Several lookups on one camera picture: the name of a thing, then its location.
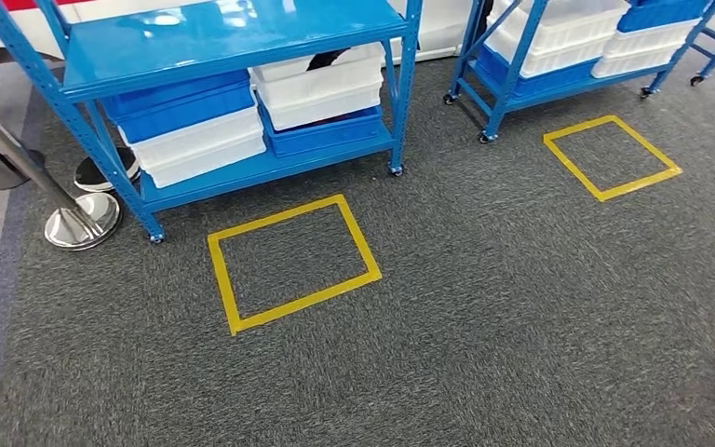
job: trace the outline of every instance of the cart wheel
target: cart wheel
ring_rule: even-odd
[[[392,177],[401,177],[401,174],[404,173],[404,165],[401,165],[398,168],[388,168],[387,173]]]

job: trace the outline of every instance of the red stripe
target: red stripe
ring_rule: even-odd
[[[69,5],[71,3],[90,2],[92,0],[57,0],[59,5]],[[34,0],[4,0],[4,4],[10,11],[19,11],[21,9],[32,9],[36,7]]]

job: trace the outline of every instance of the blue plastic crate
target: blue plastic crate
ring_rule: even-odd
[[[592,59],[538,76],[520,76],[512,96],[524,99],[548,90],[579,84],[590,78],[590,71],[598,60]],[[498,85],[502,86],[506,82],[508,62],[485,45],[481,46],[477,67]]]
[[[367,140],[379,135],[384,126],[380,106],[284,130],[273,128],[261,100],[259,115],[264,125],[264,140],[276,156],[293,156],[345,142]]]
[[[236,70],[192,81],[182,81],[146,90],[131,91],[130,93],[106,98],[102,101],[102,104],[108,116],[113,120],[118,120],[123,116],[133,115],[166,102],[173,102],[191,95],[239,84],[248,80],[250,80],[248,70]]]
[[[703,16],[710,0],[639,0],[618,23],[623,33],[694,20]]]
[[[106,98],[102,106],[128,142],[142,142],[251,107],[250,80],[233,73]]]

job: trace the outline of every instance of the stacked crates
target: stacked crates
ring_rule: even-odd
[[[478,68],[499,85],[506,79],[532,3],[523,1],[481,47]],[[496,0],[487,26],[510,6],[511,0]],[[513,96],[524,98],[588,80],[628,9],[625,0],[550,0],[519,71]]]
[[[101,101],[157,188],[264,152],[247,70]]]
[[[709,0],[634,0],[592,74],[608,77],[665,65],[700,22]]]
[[[254,67],[267,145],[291,156],[377,136],[383,60],[369,44]]]

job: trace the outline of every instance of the yellow floor marking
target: yellow floor marking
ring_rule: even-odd
[[[658,172],[654,175],[649,175],[648,177],[635,180],[633,182],[629,183],[624,183],[620,186],[616,186],[614,188],[610,188],[604,191],[601,191],[598,187],[596,187],[595,184],[572,162],[572,160],[569,159],[560,149],[559,147],[555,144],[555,140],[558,138],[562,138],[568,135],[572,135],[576,132],[581,132],[583,130],[587,129],[592,129],[597,126],[601,126],[602,124],[608,124],[608,123],[615,123],[619,128],[623,129],[626,133],[631,136],[636,142],[640,143],[645,149],[648,150],[652,155],[654,155],[656,158],[659,159],[662,163],[665,164],[668,168],[666,170],[663,170],[662,172]],[[666,155],[662,154],[661,151],[656,149],[653,144],[648,142],[645,138],[642,137],[635,129],[632,129],[627,123],[625,123],[621,118],[615,116],[615,115],[607,115],[607,116],[602,116],[600,118],[596,119],[591,119],[590,121],[586,121],[584,123],[576,124],[574,126],[569,126],[566,129],[561,129],[561,130],[556,130],[554,132],[549,132],[544,134],[544,144],[546,144],[546,147],[549,148],[549,150],[554,154],[558,160],[560,160],[560,163],[563,164],[563,166],[568,169],[574,177],[579,180],[582,185],[592,194],[595,198],[597,198],[600,202],[603,202],[605,200],[609,200],[613,197],[621,196],[626,193],[630,193],[632,191],[636,191],[640,188],[643,188],[645,186],[648,186],[650,184],[662,182],[663,180],[669,179],[670,177],[675,177],[676,175],[679,175],[682,173],[681,168],[676,166],[675,163],[673,163],[672,160],[670,160]]]
[[[357,250],[360,252],[360,257],[366,265],[366,273],[360,275],[359,277],[351,278],[340,284],[328,287],[325,290],[315,291],[314,293],[304,296],[303,298],[274,307],[260,314],[253,315],[248,318],[240,318],[239,310],[236,306],[234,290],[232,289],[231,280],[229,280],[229,274],[226,271],[226,262],[223,258],[220,241],[226,239],[227,237],[241,235],[267,225],[277,224],[281,221],[297,217],[301,214],[314,210],[320,210],[332,205],[338,206],[338,210],[341,212],[341,215],[346,222],[346,227],[349,229],[349,234],[352,235],[352,239],[355,241]],[[259,326],[274,319],[287,316],[288,314],[297,312],[298,310],[308,307],[309,305],[321,303],[336,295],[352,291],[358,287],[365,286],[370,282],[382,278],[380,267],[377,265],[376,260],[374,260],[374,256],[371,254],[369,244],[366,243],[366,238],[363,237],[363,233],[358,227],[358,222],[355,220],[355,216],[349,209],[346,199],[341,194],[323,198],[321,200],[302,205],[301,207],[286,210],[256,221],[243,223],[242,225],[226,228],[225,230],[212,233],[207,236],[207,244],[209,246],[209,255],[212,257],[212,263],[215,267],[215,278],[218,280],[218,288],[221,291],[223,310],[226,313],[226,320],[229,323],[229,331],[232,335],[236,335],[237,332],[244,331],[254,326]]]

